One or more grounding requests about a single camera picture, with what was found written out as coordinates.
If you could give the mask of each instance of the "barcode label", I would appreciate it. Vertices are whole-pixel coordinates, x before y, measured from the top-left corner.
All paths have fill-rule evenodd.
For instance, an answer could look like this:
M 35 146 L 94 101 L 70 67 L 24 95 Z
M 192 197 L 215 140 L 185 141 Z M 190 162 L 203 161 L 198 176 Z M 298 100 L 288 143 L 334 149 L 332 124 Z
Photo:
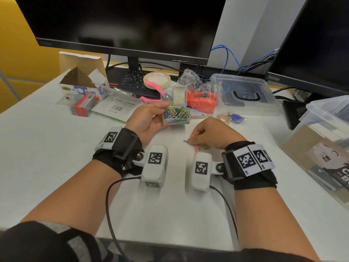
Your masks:
M 86 92 L 86 94 L 88 94 L 88 95 L 96 95 L 96 92 L 94 92 L 94 91 L 85 91 Z
M 120 107 L 120 106 L 112 106 L 111 109 L 121 111 L 121 110 L 123 110 L 124 108 L 122 108 L 122 107 Z

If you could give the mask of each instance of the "forearm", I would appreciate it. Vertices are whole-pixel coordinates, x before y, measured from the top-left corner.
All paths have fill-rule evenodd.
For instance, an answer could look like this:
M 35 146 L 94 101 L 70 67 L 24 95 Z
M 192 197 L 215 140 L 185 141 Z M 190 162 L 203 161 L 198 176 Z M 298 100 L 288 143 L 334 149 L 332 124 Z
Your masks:
M 235 210 L 241 249 L 262 248 L 320 261 L 276 189 L 235 191 Z
M 105 216 L 105 195 L 111 183 L 121 179 L 106 164 L 92 160 L 39 203 L 21 222 L 51 221 L 95 235 Z M 119 189 L 110 191 L 109 202 Z

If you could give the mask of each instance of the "open cardboard box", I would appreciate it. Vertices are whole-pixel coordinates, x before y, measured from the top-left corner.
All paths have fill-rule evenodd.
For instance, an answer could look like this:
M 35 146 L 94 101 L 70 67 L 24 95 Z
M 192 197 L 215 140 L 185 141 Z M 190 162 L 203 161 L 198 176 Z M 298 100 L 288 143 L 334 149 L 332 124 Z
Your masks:
M 59 64 L 62 73 L 68 71 L 59 82 L 65 95 L 93 95 L 97 101 L 108 96 L 110 87 L 101 57 L 61 51 Z

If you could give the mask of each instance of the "left hand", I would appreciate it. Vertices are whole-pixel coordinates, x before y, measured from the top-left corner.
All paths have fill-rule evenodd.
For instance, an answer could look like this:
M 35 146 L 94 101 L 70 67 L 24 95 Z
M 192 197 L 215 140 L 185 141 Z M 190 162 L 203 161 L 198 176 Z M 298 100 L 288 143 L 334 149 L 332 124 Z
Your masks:
M 167 126 L 162 123 L 161 115 L 164 113 L 163 108 L 169 105 L 169 102 L 157 102 L 139 106 L 129 118 L 125 128 L 135 132 L 143 146 L 148 144 L 156 132 Z

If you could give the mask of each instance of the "computer monitor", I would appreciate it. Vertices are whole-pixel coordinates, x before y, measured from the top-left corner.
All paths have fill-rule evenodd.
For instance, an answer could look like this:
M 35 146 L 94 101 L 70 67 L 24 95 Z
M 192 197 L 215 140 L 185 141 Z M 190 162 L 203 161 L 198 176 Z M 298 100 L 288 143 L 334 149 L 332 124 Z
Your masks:
M 40 46 L 207 64 L 225 0 L 16 0 Z
M 307 0 L 266 80 L 335 97 L 349 94 L 348 70 L 349 0 Z

